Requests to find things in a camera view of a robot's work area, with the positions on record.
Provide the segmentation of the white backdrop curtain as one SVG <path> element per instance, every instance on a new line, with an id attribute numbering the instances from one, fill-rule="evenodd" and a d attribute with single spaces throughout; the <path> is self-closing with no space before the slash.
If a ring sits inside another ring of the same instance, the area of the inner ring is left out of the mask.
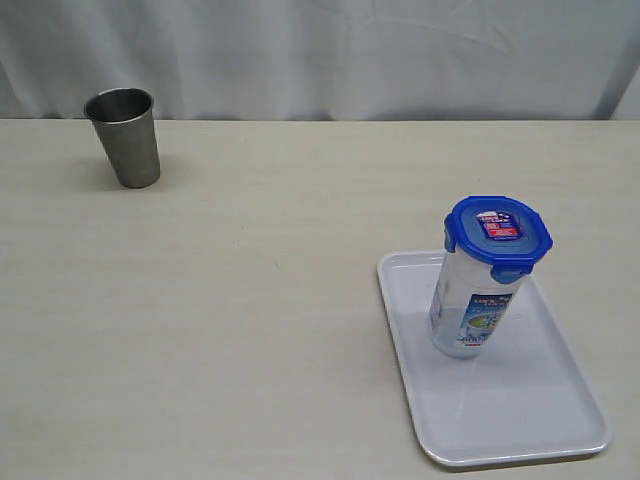
<path id="1" fill-rule="evenodd" d="M 116 87 L 165 119 L 604 119 L 635 1 L 5 1 L 1 114 Z"/>

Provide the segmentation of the clear plastic bottle container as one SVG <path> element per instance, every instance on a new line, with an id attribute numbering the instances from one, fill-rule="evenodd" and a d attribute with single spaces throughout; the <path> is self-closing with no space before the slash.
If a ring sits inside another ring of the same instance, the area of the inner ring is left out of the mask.
<path id="1" fill-rule="evenodd" d="M 453 358 L 478 356 L 529 274 L 447 252 L 428 314 L 434 346 Z"/>

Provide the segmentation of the white rectangular tray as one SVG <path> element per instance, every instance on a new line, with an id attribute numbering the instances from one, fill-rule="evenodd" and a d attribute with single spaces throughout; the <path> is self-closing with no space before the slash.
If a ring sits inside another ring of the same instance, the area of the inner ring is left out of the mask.
<path id="1" fill-rule="evenodd" d="M 451 468 L 592 456 L 613 426 L 536 278 L 474 359 L 431 340 L 427 312 L 444 253 L 385 255 L 377 275 L 415 436 Z"/>

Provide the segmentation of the stainless steel cup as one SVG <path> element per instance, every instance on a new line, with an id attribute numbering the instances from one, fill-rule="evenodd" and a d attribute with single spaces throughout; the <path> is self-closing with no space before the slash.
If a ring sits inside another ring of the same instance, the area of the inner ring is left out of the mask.
<path id="1" fill-rule="evenodd" d="M 161 176 L 153 106 L 153 97 L 139 88 L 106 90 L 84 105 L 86 118 L 126 188 L 148 187 Z"/>

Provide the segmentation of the blue snap-lock lid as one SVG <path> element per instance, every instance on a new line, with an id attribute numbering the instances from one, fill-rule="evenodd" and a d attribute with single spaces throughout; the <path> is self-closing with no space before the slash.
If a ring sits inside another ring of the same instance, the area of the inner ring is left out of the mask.
<path id="1" fill-rule="evenodd" d="M 444 246 L 491 267 L 490 276 L 511 284 L 532 273 L 552 248 L 540 215 L 506 196 L 469 196 L 444 220 Z"/>

